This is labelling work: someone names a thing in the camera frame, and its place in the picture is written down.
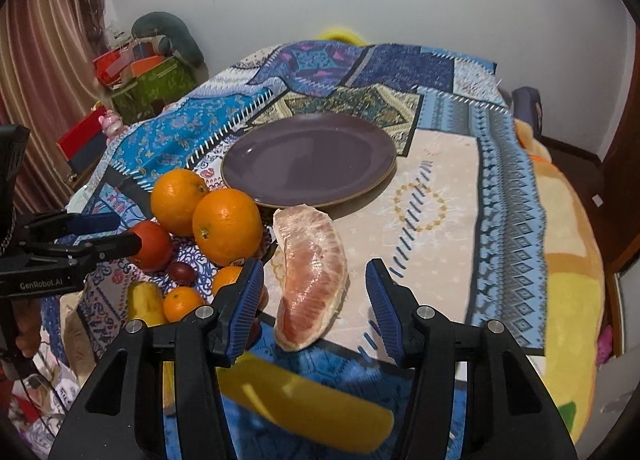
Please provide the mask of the person's left hand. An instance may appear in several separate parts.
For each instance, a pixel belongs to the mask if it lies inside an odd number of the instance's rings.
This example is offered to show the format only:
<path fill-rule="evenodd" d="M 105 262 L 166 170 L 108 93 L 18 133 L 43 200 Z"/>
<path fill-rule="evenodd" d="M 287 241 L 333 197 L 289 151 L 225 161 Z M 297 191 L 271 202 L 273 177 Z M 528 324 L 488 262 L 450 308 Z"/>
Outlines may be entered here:
<path fill-rule="evenodd" d="M 40 301 L 38 298 L 18 300 L 13 303 L 18 329 L 15 344 L 26 358 L 32 358 L 40 347 Z"/>

